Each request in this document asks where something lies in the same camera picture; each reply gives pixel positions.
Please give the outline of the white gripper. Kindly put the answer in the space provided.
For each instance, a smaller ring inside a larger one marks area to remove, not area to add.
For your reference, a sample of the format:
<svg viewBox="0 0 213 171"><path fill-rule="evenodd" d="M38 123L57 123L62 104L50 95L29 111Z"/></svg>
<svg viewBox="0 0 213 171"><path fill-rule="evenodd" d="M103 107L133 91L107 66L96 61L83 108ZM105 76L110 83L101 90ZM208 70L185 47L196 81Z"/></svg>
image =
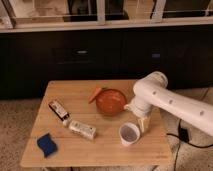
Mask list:
<svg viewBox="0 0 213 171"><path fill-rule="evenodd" d="M124 106L124 109L131 111L137 117L142 117L138 119L138 124L142 133L145 133L149 129L150 118L146 116L148 116L152 110L151 104L135 96Z"/></svg>

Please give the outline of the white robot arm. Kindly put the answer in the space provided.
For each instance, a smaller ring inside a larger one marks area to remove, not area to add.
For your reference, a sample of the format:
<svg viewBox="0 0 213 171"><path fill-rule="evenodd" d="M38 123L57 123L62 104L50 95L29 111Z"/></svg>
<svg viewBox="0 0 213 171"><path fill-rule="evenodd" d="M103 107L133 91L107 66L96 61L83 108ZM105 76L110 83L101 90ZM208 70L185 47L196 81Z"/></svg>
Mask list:
<svg viewBox="0 0 213 171"><path fill-rule="evenodd" d="M139 79L133 86L134 97L125 109L142 118L157 106L213 136L213 105L173 93L167 85L168 78L159 71Z"/></svg>

